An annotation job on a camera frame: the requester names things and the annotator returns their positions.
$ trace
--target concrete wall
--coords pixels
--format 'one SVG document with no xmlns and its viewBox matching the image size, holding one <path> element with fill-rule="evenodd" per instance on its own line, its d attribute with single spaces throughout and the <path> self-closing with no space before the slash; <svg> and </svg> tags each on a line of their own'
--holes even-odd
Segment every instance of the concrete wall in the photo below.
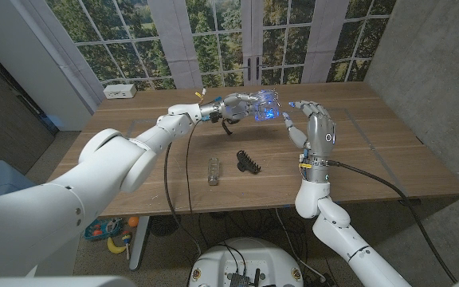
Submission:
<svg viewBox="0 0 459 287">
<path fill-rule="evenodd" d="M 365 81 L 459 178 L 459 1 L 398 0 Z M 419 210 L 431 210 L 427 230 L 459 278 L 459 199 Z M 450 285 L 418 233 L 406 228 L 379 249 L 404 248 L 393 260 L 412 285 Z"/>
<path fill-rule="evenodd" d="M 86 125 L 88 109 L 10 1 L 0 1 L 0 62 L 60 130 Z"/>
</svg>

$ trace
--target window pane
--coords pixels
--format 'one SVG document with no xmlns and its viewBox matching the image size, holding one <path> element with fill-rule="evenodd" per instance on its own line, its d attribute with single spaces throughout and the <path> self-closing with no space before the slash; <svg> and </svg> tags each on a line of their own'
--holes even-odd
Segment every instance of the window pane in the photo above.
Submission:
<svg viewBox="0 0 459 287">
<path fill-rule="evenodd" d="M 264 69 L 261 71 L 262 85 L 278 85 L 281 83 L 281 69 Z"/>
<path fill-rule="evenodd" d="M 368 19 L 364 26 L 363 36 L 360 38 L 359 47 L 355 53 L 356 57 L 373 57 L 379 47 L 380 38 L 386 29 L 389 19 Z"/>
<path fill-rule="evenodd" d="M 299 84 L 304 67 L 284 68 L 283 84 Z"/>
<path fill-rule="evenodd" d="M 226 73 L 224 74 L 225 87 L 238 87 L 244 85 L 244 73 Z"/>
<path fill-rule="evenodd" d="M 263 31 L 263 65 L 283 65 L 284 29 Z"/>
<path fill-rule="evenodd" d="M 147 0 L 118 0 L 118 7 L 133 38 L 159 36 Z"/>
<path fill-rule="evenodd" d="M 194 47 L 198 55 L 201 73 L 216 72 L 220 69 L 217 38 L 215 35 L 195 36 Z"/>
<path fill-rule="evenodd" d="M 84 0 L 83 3 L 104 40 L 128 38 L 112 0 Z"/>
<path fill-rule="evenodd" d="M 143 59 L 148 76 L 165 77 L 171 75 L 160 40 L 136 42 L 135 47 Z"/>
<path fill-rule="evenodd" d="M 153 80 L 155 89 L 175 89 L 175 81 L 173 79 Z"/>
<path fill-rule="evenodd" d="M 288 29 L 288 43 L 286 45 L 286 65 L 303 64 L 308 51 L 309 32 L 311 27 Z"/>
<path fill-rule="evenodd" d="M 371 61 L 356 60 L 351 65 L 350 74 L 348 75 L 349 81 L 364 81 L 367 69 L 370 67 Z"/>
<path fill-rule="evenodd" d="M 211 0 L 186 0 L 192 33 L 215 31 Z"/>
<path fill-rule="evenodd" d="M 327 82 L 341 82 L 347 76 L 348 65 L 350 61 L 332 63 L 331 69 L 328 71 Z"/>
<path fill-rule="evenodd" d="M 217 88 L 222 87 L 221 75 L 201 75 L 203 87 Z"/>
<path fill-rule="evenodd" d="M 222 69 L 225 71 L 241 69 L 242 33 L 219 34 L 221 46 Z"/>
<path fill-rule="evenodd" d="M 389 15 L 395 3 L 396 0 L 375 0 L 371 8 L 371 15 Z"/>
<path fill-rule="evenodd" d="M 292 0 L 290 24 L 311 23 L 315 13 L 315 0 Z"/>
<path fill-rule="evenodd" d="M 367 15 L 371 0 L 350 0 L 346 19 L 361 18 Z"/>
<path fill-rule="evenodd" d="M 241 28 L 240 1 L 215 0 L 215 11 L 219 30 Z"/>
<path fill-rule="evenodd" d="M 265 0 L 263 4 L 263 26 L 286 25 L 288 0 Z"/>
<path fill-rule="evenodd" d="M 138 91 L 151 91 L 151 86 L 148 81 L 129 81 L 129 84 L 134 84 Z"/>
<path fill-rule="evenodd" d="M 77 48 L 99 81 L 122 77 L 109 57 L 108 51 L 102 45 L 83 45 Z"/>
<path fill-rule="evenodd" d="M 363 21 L 348 22 L 343 24 L 333 60 L 351 57 L 354 52 L 355 44 L 357 43 L 357 38 L 359 37 L 362 24 Z"/>
<path fill-rule="evenodd" d="M 77 0 L 47 0 L 47 4 L 72 41 L 100 40 Z"/>
<path fill-rule="evenodd" d="M 131 43 L 108 44 L 108 48 L 125 77 L 147 77 Z"/>
</svg>

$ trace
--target table leg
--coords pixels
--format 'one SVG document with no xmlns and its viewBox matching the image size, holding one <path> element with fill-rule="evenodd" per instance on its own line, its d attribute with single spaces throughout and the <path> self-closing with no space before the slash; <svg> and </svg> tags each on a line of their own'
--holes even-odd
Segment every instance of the table leg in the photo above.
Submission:
<svg viewBox="0 0 459 287">
<path fill-rule="evenodd" d="M 141 257 L 143 256 L 144 243 L 147 239 L 148 223 L 150 222 L 149 216 L 140 216 L 137 225 L 137 231 L 134 236 L 134 243 L 132 245 L 132 253 L 129 267 L 132 271 L 139 268 Z"/>
</svg>

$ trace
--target white robotic arm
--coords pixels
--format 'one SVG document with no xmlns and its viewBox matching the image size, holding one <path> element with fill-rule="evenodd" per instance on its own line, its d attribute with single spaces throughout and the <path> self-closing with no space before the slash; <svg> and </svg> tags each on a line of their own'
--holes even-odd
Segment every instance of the white robotic arm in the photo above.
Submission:
<svg viewBox="0 0 459 287">
<path fill-rule="evenodd" d="M 327 161 L 335 144 L 335 124 L 327 110 L 314 102 L 290 104 L 309 117 L 306 136 L 283 113 L 292 142 L 304 149 L 300 168 L 306 170 L 306 176 L 295 200 L 297 212 L 303 218 L 318 216 L 312 228 L 315 236 L 348 262 L 365 286 L 410 286 L 360 237 L 350 225 L 348 213 L 331 200 Z"/>
<path fill-rule="evenodd" d="M 149 176 L 158 154 L 203 116 L 241 119 L 265 112 L 274 91 L 231 94 L 224 100 L 179 104 L 134 139 L 113 129 L 86 144 L 79 164 L 49 183 L 0 196 L 0 277 L 25 276 L 100 215 L 120 192 L 133 192 Z"/>
</svg>

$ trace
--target wooden table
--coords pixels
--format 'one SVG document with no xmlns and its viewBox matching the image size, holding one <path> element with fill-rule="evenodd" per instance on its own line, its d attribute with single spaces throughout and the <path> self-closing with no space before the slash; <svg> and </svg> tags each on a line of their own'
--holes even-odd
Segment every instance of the wooden table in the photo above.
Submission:
<svg viewBox="0 0 459 287">
<path fill-rule="evenodd" d="M 269 87 L 209 88 L 206 99 L 232 92 L 275 88 L 282 112 L 305 131 L 307 118 L 288 106 L 289 101 L 314 100 L 324 105 L 337 123 L 332 159 L 359 167 L 395 183 L 411 198 L 459 195 L 459 182 L 415 134 L 364 83 L 276 85 Z M 194 90 L 138 92 L 133 99 L 105 100 L 84 128 L 50 179 L 77 164 L 82 147 L 105 128 L 134 137 L 155 125 L 157 117 L 174 104 L 194 103 Z M 195 212 L 261 209 L 295 202 L 301 175 L 297 149 L 288 138 L 282 119 L 256 122 L 245 118 L 230 125 L 226 135 L 221 123 L 199 124 L 190 142 L 189 180 Z M 168 181 L 171 200 L 179 213 L 189 210 L 186 188 L 188 136 L 171 146 Z M 245 150 L 261 166 L 258 175 L 237 169 L 237 152 Z M 169 214 L 164 194 L 161 155 L 151 176 L 136 192 L 120 193 L 101 216 Z M 209 158 L 221 160 L 219 184 L 207 183 Z M 341 167 L 330 167 L 331 197 L 336 202 L 395 200 L 388 187 Z"/>
</svg>

